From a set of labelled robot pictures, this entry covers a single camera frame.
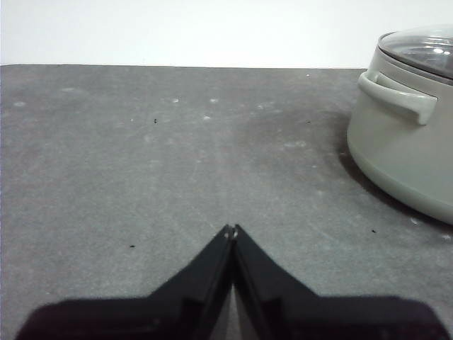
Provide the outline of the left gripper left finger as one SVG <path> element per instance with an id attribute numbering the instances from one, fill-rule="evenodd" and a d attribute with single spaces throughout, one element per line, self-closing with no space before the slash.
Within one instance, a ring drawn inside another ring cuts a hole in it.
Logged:
<path id="1" fill-rule="evenodd" d="M 231 288 L 235 229 L 144 297 L 63 300 L 33 311 L 18 339 L 208 339 Z"/>

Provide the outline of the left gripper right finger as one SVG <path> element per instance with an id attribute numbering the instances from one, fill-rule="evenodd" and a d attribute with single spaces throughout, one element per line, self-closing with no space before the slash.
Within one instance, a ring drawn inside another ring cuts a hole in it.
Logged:
<path id="1" fill-rule="evenodd" d="M 321 296 L 274 262 L 240 226 L 234 285 L 259 339 L 449 339 L 433 309 L 397 296 Z"/>

